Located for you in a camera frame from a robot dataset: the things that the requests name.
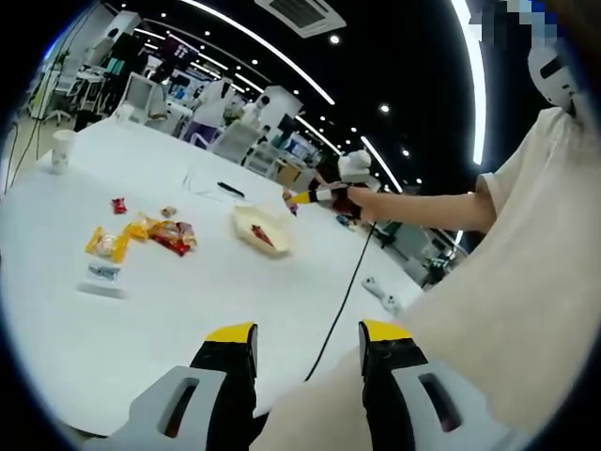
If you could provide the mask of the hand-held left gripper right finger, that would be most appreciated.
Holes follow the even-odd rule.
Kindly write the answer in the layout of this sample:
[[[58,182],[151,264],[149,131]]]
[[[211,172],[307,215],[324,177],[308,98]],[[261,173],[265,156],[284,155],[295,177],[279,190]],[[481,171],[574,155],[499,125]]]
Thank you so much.
[[[362,404],[374,450],[511,450],[513,431],[489,414],[484,395],[411,334],[359,323]]]

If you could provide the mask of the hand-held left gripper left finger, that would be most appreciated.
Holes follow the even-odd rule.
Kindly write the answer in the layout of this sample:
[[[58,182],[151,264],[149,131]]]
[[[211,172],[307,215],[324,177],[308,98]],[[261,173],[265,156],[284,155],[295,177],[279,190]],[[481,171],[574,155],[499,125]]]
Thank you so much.
[[[130,405],[129,418],[85,450],[247,450],[254,436],[258,326],[209,334],[188,366],[178,365]]]

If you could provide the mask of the person's right hand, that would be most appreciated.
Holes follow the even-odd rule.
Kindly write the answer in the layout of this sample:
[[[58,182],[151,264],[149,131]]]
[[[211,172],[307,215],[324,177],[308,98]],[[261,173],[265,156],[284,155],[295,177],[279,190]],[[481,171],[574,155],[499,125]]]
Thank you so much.
[[[364,187],[347,187],[332,192],[333,209],[345,216],[366,223],[376,220],[376,215],[371,207],[374,193]]]

